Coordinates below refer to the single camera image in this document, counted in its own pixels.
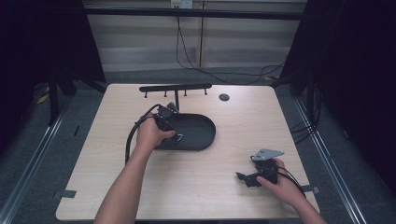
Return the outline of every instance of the wooden tabletop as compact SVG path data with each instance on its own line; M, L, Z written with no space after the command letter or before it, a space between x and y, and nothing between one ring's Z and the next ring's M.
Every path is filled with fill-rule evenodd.
M67 185L74 198L62 198L60 220L94 219L124 166L129 132L153 105L167 105L174 94L145 93L135 84L112 84L93 121ZM230 100L223 102L221 94ZM216 125L212 146L202 151L155 150L149 159L137 213L140 220L262 219L297 217L269 190L247 188L235 172L256 173L250 156L260 148L279 157L301 185L308 180L274 90L270 87L213 86L179 93L180 113L207 116ZM312 192L307 199L317 209Z

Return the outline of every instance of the light wood table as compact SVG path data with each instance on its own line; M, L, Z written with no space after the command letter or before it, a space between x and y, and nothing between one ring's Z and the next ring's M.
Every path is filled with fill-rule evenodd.
M167 105L174 94L149 92L135 84L107 88L67 190L60 220L94 219L111 184L124 166L129 132L150 107ZM223 102L222 93L230 96ZM137 213L140 220L267 219L297 217L268 189L247 188L235 172L253 174L250 156L260 148L282 150L280 159L301 185L308 180L274 90L270 87L213 86L179 95L180 112L202 114L216 125L212 146L202 151L155 150L148 162ZM317 209L312 192L306 196Z

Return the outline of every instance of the black horizontal bar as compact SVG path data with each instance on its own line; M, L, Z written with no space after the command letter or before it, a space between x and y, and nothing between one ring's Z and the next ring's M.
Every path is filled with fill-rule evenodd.
M35 7L35 10L61 10L84 12L90 15L124 15L124 16L165 16L165 17L200 17L200 18L235 18L302 21L317 19L318 16L304 13L260 12L211 9L179 8L134 8L134 7Z
M212 88L212 84L187 84L187 85L169 85L169 86L146 86L140 87L141 92L151 91L190 91L190 90L206 90Z

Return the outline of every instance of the wall socket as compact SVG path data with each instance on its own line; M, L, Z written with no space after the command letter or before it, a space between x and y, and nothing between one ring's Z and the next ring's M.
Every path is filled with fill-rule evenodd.
M192 0L171 0L171 8L192 9Z

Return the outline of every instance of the forearm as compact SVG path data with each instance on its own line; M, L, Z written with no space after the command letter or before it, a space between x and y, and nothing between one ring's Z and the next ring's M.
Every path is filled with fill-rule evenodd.
M296 210L304 224L327 223L326 220L324 220L323 217L318 213L315 207L312 206L312 204L307 200L300 201L298 204L292 205L292 207Z
M95 224L134 223L148 160L149 153L145 150L133 151L103 200Z

